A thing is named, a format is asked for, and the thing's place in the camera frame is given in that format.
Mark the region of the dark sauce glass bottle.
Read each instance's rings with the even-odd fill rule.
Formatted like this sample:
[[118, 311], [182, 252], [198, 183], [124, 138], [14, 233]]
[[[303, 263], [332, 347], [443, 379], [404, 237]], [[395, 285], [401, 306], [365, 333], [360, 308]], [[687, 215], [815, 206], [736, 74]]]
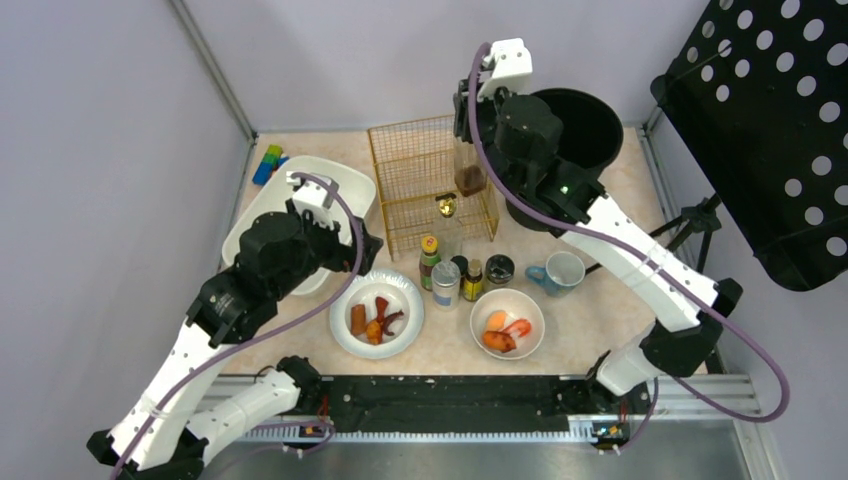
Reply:
[[471, 197], [482, 192], [487, 185], [487, 174], [472, 143], [455, 138], [454, 142], [454, 182], [463, 197]]

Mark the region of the yellow cap sauce bottle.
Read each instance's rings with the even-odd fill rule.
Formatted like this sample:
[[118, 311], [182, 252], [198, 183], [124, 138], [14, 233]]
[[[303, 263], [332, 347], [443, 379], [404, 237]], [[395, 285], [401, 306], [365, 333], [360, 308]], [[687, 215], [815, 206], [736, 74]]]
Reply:
[[431, 291], [433, 288], [432, 271], [441, 261], [439, 254], [438, 239], [427, 235], [421, 239], [421, 252], [419, 256], [419, 280], [423, 289]]

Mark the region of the silver lid white can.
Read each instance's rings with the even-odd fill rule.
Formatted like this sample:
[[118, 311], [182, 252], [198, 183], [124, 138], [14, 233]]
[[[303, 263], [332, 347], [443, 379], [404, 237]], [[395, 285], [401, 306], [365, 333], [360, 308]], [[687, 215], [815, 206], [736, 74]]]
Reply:
[[439, 309], [450, 311], [459, 302], [459, 267], [450, 260], [441, 261], [431, 271], [432, 299]]

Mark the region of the clear gold-top oil bottle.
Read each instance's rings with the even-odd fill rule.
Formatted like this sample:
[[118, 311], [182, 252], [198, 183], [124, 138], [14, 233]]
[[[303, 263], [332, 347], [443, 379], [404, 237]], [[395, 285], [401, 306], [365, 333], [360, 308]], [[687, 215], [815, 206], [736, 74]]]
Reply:
[[446, 193], [435, 198], [438, 213], [432, 222], [431, 233], [438, 241], [442, 260], [451, 260], [462, 254], [463, 225], [459, 219], [457, 196]]

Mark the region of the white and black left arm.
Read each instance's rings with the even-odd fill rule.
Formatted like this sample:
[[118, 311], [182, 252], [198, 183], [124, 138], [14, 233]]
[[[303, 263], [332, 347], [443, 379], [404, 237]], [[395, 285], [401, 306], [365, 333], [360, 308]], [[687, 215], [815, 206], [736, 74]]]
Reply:
[[363, 219], [351, 236], [323, 222], [314, 205], [288, 201], [256, 217], [238, 239], [234, 263], [207, 280], [177, 340], [139, 401], [87, 447], [115, 479], [196, 479], [230, 443], [271, 416], [313, 404], [321, 378], [307, 359], [289, 356], [253, 386], [202, 412], [198, 404], [230, 358], [270, 338], [279, 303], [317, 271], [367, 274], [382, 248]]

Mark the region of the small yellow label bottle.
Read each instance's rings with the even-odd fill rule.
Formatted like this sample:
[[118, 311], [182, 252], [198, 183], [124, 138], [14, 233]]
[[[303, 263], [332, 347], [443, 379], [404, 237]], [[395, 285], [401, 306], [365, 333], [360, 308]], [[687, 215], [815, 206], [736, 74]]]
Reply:
[[463, 280], [462, 295], [466, 301], [475, 302], [483, 291], [483, 264], [480, 259], [470, 261]]

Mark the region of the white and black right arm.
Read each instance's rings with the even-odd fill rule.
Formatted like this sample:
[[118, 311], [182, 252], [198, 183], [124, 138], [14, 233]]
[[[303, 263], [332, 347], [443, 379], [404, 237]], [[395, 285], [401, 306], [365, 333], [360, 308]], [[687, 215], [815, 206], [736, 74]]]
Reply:
[[650, 328], [597, 360], [587, 375], [589, 394], [610, 401], [661, 375], [692, 375], [742, 289], [683, 264], [600, 183], [623, 145], [615, 112], [566, 88], [518, 94], [501, 87], [477, 100], [468, 81], [459, 83], [453, 103], [456, 134], [478, 150], [511, 216], [590, 256], [654, 313]]

